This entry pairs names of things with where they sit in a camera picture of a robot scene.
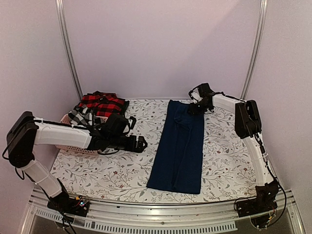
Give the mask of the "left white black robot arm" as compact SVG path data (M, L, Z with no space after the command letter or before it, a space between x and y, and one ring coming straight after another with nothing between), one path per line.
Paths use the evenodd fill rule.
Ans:
M86 217L90 201L84 195L70 195L59 178L42 164L40 147L66 146L107 155L106 150L142 153L148 146L143 136L131 135L135 117L112 114L104 122L93 119L87 126L47 121L25 111L9 130L2 156L28 177L48 199L47 207L61 215Z

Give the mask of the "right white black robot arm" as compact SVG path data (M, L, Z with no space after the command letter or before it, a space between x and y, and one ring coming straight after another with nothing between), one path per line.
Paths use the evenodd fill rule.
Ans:
M234 130L246 145L256 178L256 197L235 202L239 217L256 215L277 209L276 195L279 182L273 175L268 155L262 140L262 124L257 104L254 100L238 99L223 92L214 92L208 83L203 83L188 93L192 102L188 112L203 114L221 108L234 114Z

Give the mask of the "navy blue t-shirt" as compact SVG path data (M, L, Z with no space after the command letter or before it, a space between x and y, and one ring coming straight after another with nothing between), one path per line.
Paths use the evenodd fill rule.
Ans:
M204 115L191 115L188 107L180 101L169 101L147 188L200 194Z

